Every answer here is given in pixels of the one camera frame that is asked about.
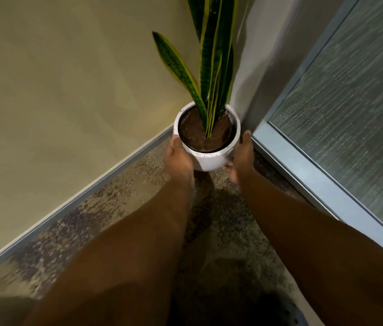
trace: person's right arm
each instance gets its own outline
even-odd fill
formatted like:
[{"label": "person's right arm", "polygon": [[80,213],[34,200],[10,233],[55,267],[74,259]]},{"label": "person's right arm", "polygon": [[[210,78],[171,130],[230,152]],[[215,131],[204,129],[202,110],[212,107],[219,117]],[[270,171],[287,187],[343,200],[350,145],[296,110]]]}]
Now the person's right arm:
[{"label": "person's right arm", "polygon": [[326,326],[383,325],[381,246],[286,195],[255,171],[250,131],[225,171]]}]

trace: pot rim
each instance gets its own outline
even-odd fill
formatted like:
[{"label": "pot rim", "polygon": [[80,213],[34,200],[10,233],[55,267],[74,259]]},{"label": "pot rim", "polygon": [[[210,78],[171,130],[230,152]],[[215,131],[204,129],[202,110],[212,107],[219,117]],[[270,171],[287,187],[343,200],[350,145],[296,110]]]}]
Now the pot rim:
[{"label": "pot rim", "polygon": [[[181,119],[183,113],[188,111],[192,107],[194,107],[194,102],[188,103],[186,106],[184,106],[178,112],[178,114],[177,114],[177,116],[175,118],[174,126],[173,126],[173,134],[174,135],[178,135],[179,120]],[[221,149],[219,151],[211,152],[211,153],[204,153],[204,152],[194,151],[193,149],[189,148],[181,140],[183,147],[187,150],[188,153],[193,154],[194,156],[200,157],[200,158],[212,158],[212,157],[221,156],[221,155],[224,155],[226,153],[229,153],[234,148],[234,146],[236,145],[236,143],[240,139],[240,131],[241,131],[241,128],[240,128],[240,118],[238,117],[237,113],[235,113],[234,109],[232,109],[232,107],[229,104],[226,104],[226,110],[229,112],[229,114],[234,119],[235,126],[237,128],[235,136],[234,136],[234,139],[232,140],[232,142],[230,142],[227,147],[225,147],[225,148],[223,148],[223,149]]]}]

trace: green leaf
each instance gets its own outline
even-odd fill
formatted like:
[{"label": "green leaf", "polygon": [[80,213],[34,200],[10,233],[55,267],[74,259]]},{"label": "green leaf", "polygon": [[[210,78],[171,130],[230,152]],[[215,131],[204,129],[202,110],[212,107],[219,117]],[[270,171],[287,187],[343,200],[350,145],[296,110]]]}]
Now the green leaf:
[{"label": "green leaf", "polygon": [[[215,115],[216,109],[220,107],[217,106],[214,98],[217,76],[220,75],[220,81],[218,86],[223,88],[225,87],[225,80],[227,74],[227,64],[229,63],[229,54],[232,47],[232,35],[234,31],[235,25],[235,17],[237,13],[237,4],[238,0],[221,0],[221,7],[219,12],[219,19],[217,22],[217,28],[215,33],[215,43],[213,46],[213,55],[212,55],[212,66],[211,66],[211,84],[210,84],[210,97],[208,99],[208,107],[207,107],[207,131],[208,129],[212,130],[215,117],[210,117],[209,115]],[[227,97],[219,96],[220,100],[224,100],[226,103]]]},{"label": "green leaf", "polygon": [[211,85],[211,65],[215,33],[221,0],[205,0],[204,20],[201,37],[201,66],[199,69],[199,86],[204,102],[208,99]]},{"label": "green leaf", "polygon": [[204,7],[205,0],[187,0],[189,5],[190,13],[192,14],[194,28],[196,29],[196,34],[198,35],[199,41],[201,40],[202,35],[202,22],[204,18]]},{"label": "green leaf", "polygon": [[218,92],[218,101],[217,101],[217,109],[216,109],[216,119],[220,118],[223,114],[226,106],[227,99],[229,98],[229,94],[231,93],[232,89],[232,74],[234,70],[234,51],[231,46],[231,51],[229,52],[229,59],[227,61],[227,68],[225,73],[225,79],[223,80],[223,83],[219,85],[219,92]]},{"label": "green leaf", "polygon": [[160,33],[152,32],[160,58],[174,77],[189,91],[192,96],[204,127],[207,124],[207,111],[204,101],[199,94],[198,85],[190,73],[187,65],[176,51],[175,47]]}]

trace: glass door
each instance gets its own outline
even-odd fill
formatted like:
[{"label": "glass door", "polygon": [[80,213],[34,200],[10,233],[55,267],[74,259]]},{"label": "glass door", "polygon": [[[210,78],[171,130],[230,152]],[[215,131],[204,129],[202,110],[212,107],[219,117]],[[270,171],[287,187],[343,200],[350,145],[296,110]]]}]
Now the glass door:
[{"label": "glass door", "polygon": [[342,4],[253,138],[315,206],[383,246],[383,0]]}]

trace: gray baseboard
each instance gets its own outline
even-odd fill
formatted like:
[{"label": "gray baseboard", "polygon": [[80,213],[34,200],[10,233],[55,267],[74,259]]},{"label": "gray baseboard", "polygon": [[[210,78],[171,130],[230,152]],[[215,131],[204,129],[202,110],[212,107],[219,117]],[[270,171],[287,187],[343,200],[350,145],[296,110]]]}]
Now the gray baseboard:
[{"label": "gray baseboard", "polygon": [[125,170],[129,165],[134,163],[134,161],[142,158],[146,153],[150,152],[153,148],[158,146],[162,141],[167,139],[167,137],[172,135],[173,125],[169,126],[161,133],[159,133],[152,140],[143,145],[139,150],[130,155],[128,158],[116,165],[108,173],[104,174],[102,177],[98,178],[90,187],[85,191],[80,193],[74,199],[69,201],[67,204],[62,206],[57,212],[45,219],[41,224],[33,228],[31,231],[23,235],[19,240],[9,244],[0,251],[0,264],[8,259],[14,252],[19,250],[27,242],[34,239],[37,235],[47,230],[53,223],[57,222],[59,219],[63,218],[74,208],[78,207],[84,200],[86,200],[90,195],[102,189],[106,184],[114,180],[123,170]]}]

